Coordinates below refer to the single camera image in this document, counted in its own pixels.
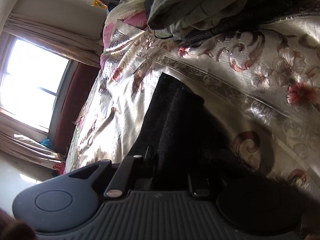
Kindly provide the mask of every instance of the metal pin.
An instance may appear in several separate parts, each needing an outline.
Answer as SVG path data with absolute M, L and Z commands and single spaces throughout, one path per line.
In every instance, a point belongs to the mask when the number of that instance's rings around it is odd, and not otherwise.
M 108 197 L 120 197 L 122 195 L 122 191 L 119 189 L 111 189 L 107 192 Z

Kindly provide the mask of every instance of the beige curtain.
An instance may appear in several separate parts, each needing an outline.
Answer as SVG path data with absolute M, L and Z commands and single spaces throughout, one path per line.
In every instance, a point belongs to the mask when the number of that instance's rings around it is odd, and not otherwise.
M 54 170 L 62 170 L 64 157 L 0 123 L 0 150 Z
M 3 31 L 38 46 L 100 68 L 103 47 L 91 37 L 82 36 L 37 22 L 36 19 L 18 13 L 11 13 Z

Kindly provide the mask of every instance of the gray blanket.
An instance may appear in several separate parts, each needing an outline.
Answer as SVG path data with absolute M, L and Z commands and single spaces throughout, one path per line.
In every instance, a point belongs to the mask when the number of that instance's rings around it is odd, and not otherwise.
M 247 0 L 155 0 L 148 25 L 156 36 L 181 37 L 193 29 L 215 27 L 222 18 L 239 13 Z

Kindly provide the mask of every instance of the satin bedspread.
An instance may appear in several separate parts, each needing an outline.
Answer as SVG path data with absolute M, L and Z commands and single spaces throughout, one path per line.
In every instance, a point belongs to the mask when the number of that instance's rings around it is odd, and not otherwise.
M 123 160 L 164 72 L 204 98 L 239 159 L 308 196 L 300 230 L 320 233 L 320 16 L 223 33 L 192 48 L 117 21 L 102 57 L 66 172 Z

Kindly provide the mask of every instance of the black cloth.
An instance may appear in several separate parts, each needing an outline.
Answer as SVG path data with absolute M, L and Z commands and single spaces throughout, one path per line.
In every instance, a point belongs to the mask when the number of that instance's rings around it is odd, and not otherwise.
M 223 32 L 252 29 L 282 15 L 297 2 L 298 0 L 248 0 L 240 13 L 222 19 L 217 26 L 209 30 L 194 30 L 181 40 L 192 44 Z
M 154 187 L 185 189 L 187 171 L 209 163 L 228 142 L 204 100 L 176 78 L 162 73 L 128 156 L 153 147 L 157 159 Z

